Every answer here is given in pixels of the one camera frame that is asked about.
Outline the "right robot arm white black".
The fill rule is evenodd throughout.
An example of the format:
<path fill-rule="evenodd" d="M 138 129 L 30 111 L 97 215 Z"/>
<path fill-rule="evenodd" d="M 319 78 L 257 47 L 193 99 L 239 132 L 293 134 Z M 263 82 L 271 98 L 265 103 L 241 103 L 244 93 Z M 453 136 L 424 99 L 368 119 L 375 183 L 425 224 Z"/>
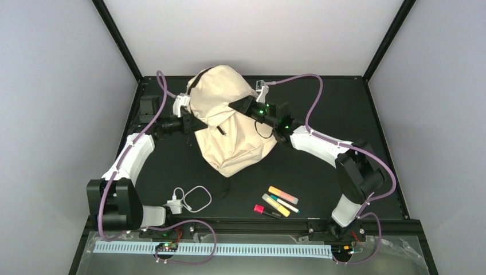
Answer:
<path fill-rule="evenodd" d="M 342 195 L 326 224 L 326 232 L 332 240 L 343 239 L 386 179 L 384 168 L 370 156 L 371 146 L 367 142 L 342 141 L 306 129 L 303 122 L 292 117 L 286 102 L 267 104 L 247 96 L 229 103 L 229 107 L 269 126 L 279 143 L 309 153 L 336 169 Z"/>

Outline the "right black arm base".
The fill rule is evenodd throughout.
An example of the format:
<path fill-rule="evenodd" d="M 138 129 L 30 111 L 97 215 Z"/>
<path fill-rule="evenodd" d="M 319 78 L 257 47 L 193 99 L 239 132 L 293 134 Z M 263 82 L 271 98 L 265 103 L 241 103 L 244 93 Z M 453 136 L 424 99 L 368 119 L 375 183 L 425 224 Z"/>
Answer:
<path fill-rule="evenodd" d="M 313 219 L 307 222 L 307 229 L 310 240 L 330 245 L 332 256 L 339 262 L 349 262 L 365 248 L 366 235 L 360 222 L 341 227 L 333 219 Z"/>

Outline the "beige canvas backpack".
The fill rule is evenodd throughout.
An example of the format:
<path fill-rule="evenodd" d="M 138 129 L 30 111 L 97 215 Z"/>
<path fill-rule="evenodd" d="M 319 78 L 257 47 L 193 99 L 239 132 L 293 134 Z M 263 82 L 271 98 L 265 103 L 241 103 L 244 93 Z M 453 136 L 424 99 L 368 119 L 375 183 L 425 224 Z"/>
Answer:
<path fill-rule="evenodd" d="M 232 67 L 216 65 L 200 71 L 187 84 L 188 109 L 206 129 L 195 132 L 202 157 L 230 178 L 263 160 L 275 147 L 272 129 L 232 109 L 229 104 L 256 97 L 256 91 Z"/>

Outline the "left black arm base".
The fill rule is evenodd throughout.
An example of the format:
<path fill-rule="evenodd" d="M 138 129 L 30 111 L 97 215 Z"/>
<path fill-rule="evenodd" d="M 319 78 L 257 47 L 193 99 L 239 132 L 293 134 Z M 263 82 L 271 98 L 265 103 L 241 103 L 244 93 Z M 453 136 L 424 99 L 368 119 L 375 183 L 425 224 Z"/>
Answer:
<path fill-rule="evenodd" d="M 151 241 L 153 255 L 157 260 L 170 259 L 179 249 L 179 244 L 187 237 L 186 230 L 180 226 L 166 231 L 144 229 L 139 232 L 139 238 L 143 241 Z"/>

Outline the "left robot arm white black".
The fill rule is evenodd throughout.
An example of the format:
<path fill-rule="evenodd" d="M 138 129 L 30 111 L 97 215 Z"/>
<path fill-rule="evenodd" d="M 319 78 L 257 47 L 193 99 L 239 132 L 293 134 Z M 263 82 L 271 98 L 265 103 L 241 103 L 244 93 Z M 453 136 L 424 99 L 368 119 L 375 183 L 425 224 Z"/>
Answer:
<path fill-rule="evenodd" d="M 160 117 L 141 112 L 140 119 L 130 127 L 126 143 L 111 168 L 100 178 L 87 184 L 90 216 L 98 231 L 131 231 L 164 225 L 167 215 L 190 210 L 185 194 L 172 195 L 163 206 L 143 205 L 135 185 L 156 141 L 174 132 L 189 134 L 206 129 L 207 125 L 189 111 L 190 96 L 175 97 L 173 114 Z"/>

